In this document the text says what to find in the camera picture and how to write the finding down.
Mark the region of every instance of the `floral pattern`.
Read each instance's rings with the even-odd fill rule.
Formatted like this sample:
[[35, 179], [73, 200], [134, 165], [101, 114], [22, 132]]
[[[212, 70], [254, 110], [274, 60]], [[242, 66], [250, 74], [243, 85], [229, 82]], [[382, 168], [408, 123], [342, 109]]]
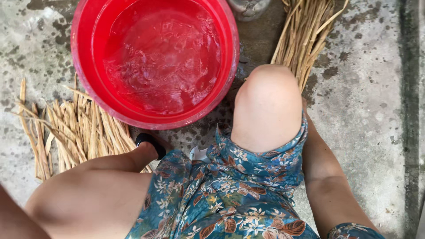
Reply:
[[[293, 206], [304, 179], [301, 152], [307, 137], [303, 117], [297, 136], [265, 153], [246, 151], [217, 127], [207, 150], [211, 163], [169, 152], [152, 177], [144, 206], [127, 239], [319, 238]], [[343, 224], [332, 239], [382, 238], [370, 228]]]

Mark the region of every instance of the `dried straw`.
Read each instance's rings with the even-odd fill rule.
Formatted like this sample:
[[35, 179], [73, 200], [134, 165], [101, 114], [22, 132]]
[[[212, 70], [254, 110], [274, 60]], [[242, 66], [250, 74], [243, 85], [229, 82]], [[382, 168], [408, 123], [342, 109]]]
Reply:
[[282, 0], [287, 17], [271, 63], [289, 67], [301, 91], [325, 47], [332, 21], [344, 11], [348, 1], [333, 14], [334, 0]]
[[[35, 103], [31, 110], [25, 106], [26, 79], [21, 82], [20, 101], [17, 102], [19, 111], [14, 114], [20, 118], [29, 137], [34, 153], [35, 177], [41, 181], [53, 176], [50, 153], [53, 140], [58, 148], [60, 173], [93, 158], [123, 154], [136, 148], [128, 125], [108, 115], [90, 96], [78, 91], [76, 77], [74, 88], [65, 86], [73, 91], [73, 102], [63, 101], [59, 105], [59, 101], [55, 100], [51, 105], [46, 103], [41, 118]], [[44, 143], [45, 130], [48, 138]], [[152, 172], [152, 169], [146, 166], [143, 172]]]

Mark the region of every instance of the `water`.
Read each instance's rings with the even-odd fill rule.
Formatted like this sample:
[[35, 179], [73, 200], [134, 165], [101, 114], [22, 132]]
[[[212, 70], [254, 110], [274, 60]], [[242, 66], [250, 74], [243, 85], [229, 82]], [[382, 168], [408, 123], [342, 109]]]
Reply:
[[213, 19], [190, 0], [139, 0], [112, 25], [104, 66], [117, 94], [145, 112], [184, 113], [212, 90], [221, 61]]

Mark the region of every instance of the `thigh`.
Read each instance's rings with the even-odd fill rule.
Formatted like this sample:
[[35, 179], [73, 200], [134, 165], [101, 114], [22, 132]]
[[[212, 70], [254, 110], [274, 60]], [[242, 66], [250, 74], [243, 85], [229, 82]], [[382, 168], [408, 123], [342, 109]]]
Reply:
[[257, 67], [235, 100], [231, 140], [255, 153], [291, 141], [299, 132], [302, 98], [298, 81], [287, 67]]
[[70, 170], [37, 188], [26, 209], [52, 238], [125, 238], [142, 209], [151, 177]]

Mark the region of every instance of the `red plastic basin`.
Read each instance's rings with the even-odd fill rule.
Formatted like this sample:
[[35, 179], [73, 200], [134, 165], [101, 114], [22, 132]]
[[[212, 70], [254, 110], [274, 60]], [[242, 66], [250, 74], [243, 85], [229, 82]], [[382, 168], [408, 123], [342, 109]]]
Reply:
[[[169, 32], [167, 19], [174, 24]], [[168, 35], [173, 47], [163, 42]], [[111, 116], [171, 129], [202, 118], [224, 98], [236, 74], [239, 38], [225, 0], [81, 0], [71, 51], [82, 85]], [[156, 51], [173, 57], [158, 60]], [[175, 95], [181, 105], [174, 105]]]

